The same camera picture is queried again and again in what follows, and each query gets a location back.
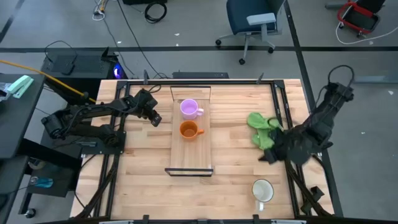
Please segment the wooden table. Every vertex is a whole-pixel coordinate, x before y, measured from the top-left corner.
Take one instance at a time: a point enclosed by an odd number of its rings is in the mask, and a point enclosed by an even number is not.
[[[116,82],[103,80],[97,102],[108,103],[114,99]],[[300,80],[284,80],[287,99],[294,124],[302,123],[308,116]],[[114,192],[112,219],[251,219],[257,213],[251,187],[255,180],[266,179],[274,188],[273,199],[266,203],[260,218],[293,218],[287,176],[283,162],[269,165],[257,159],[262,151],[251,142],[255,130],[246,124],[251,112],[264,117],[275,116],[269,85],[210,85],[210,92],[192,92],[187,88],[178,99],[210,94],[211,165],[212,177],[171,177],[164,169],[170,165],[172,145],[173,94],[170,85],[162,85],[154,98],[159,102],[155,110],[163,118],[155,128],[148,120],[128,116],[126,148],[121,155]],[[131,95],[141,88],[134,85]],[[282,97],[278,91],[280,107]],[[109,124],[110,117],[93,119],[92,125]],[[98,187],[103,156],[97,155],[80,174],[77,195],[86,204]],[[321,205],[333,213],[323,169],[310,160],[303,166],[308,188],[316,185],[325,196]],[[302,199],[296,186],[299,205]],[[103,199],[104,214],[106,199]],[[76,201],[71,216],[82,210]]]

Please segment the green cloth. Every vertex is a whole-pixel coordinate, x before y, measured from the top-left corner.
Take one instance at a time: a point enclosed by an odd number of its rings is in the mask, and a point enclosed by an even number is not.
[[[257,134],[253,135],[251,141],[262,150],[270,149],[274,141],[269,137],[269,133],[275,128],[283,130],[278,120],[275,118],[263,118],[260,113],[251,113],[248,116],[248,125],[257,129]]]

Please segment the office chair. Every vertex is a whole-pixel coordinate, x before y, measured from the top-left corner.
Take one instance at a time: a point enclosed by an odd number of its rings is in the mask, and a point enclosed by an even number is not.
[[[272,54],[275,45],[267,40],[268,35],[282,33],[281,14],[285,0],[228,0],[226,10],[233,34],[224,35],[216,40],[216,45],[221,45],[221,40],[244,35],[243,58],[239,59],[241,65],[245,64],[249,47],[249,38],[261,35],[263,42],[268,43],[268,52]]]

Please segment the orange mug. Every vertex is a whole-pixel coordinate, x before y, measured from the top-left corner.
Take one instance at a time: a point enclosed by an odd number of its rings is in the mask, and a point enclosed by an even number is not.
[[[185,139],[195,139],[199,134],[203,134],[203,129],[198,129],[198,125],[194,121],[184,121],[180,125],[180,134]]]

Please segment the gray floor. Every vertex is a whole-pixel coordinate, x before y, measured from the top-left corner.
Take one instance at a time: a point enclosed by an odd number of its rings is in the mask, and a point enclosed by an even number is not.
[[[0,2],[0,29],[13,13],[17,0]],[[225,9],[226,0],[169,0],[169,13],[158,24],[148,24],[141,14],[123,5],[127,19],[143,47],[213,46],[219,35],[229,34]],[[336,11],[324,8],[326,0],[289,0],[298,39],[302,47],[341,47],[335,37]],[[92,0],[29,0],[25,1],[12,23],[1,48],[42,48],[56,40],[64,40],[73,47],[114,46],[103,22],[91,19]],[[398,19],[398,2],[387,0],[379,13],[382,21],[368,37],[384,34],[395,28]],[[106,21],[120,47],[136,47],[134,39],[119,11],[116,2],[106,8]],[[271,37],[276,46],[291,47],[293,41],[283,18],[284,32]],[[357,40],[349,29],[339,30],[342,40]],[[351,46],[397,46],[398,32],[388,37]],[[242,45],[240,38],[223,41],[223,45]],[[264,45],[253,40],[252,45]],[[54,47],[65,47],[62,44]],[[245,65],[239,65],[241,51],[171,51],[146,52],[158,72],[228,72],[231,78],[301,78],[300,67],[294,51],[275,51],[272,55],[250,51]],[[140,52],[122,52],[127,66],[139,77],[143,69],[153,77]],[[352,66],[357,76],[387,75],[398,71],[398,52],[304,52],[304,61],[314,95],[323,85],[329,70],[345,63]],[[0,53],[0,58],[34,68],[40,68],[43,53]],[[3,73],[30,73],[0,64]],[[346,83],[349,73],[336,72],[332,80]],[[398,153],[396,139],[396,113],[398,111],[396,85],[353,85],[354,101],[347,103],[335,119],[329,150],[341,206],[346,217],[398,220]],[[38,108],[52,113],[63,108],[65,102],[53,93],[44,91]],[[40,142],[44,117],[35,111],[26,137]],[[31,205],[38,209],[35,218],[27,220],[17,215],[23,191],[17,196],[8,223],[38,223],[66,219],[69,216],[73,195],[54,198],[35,195]]]

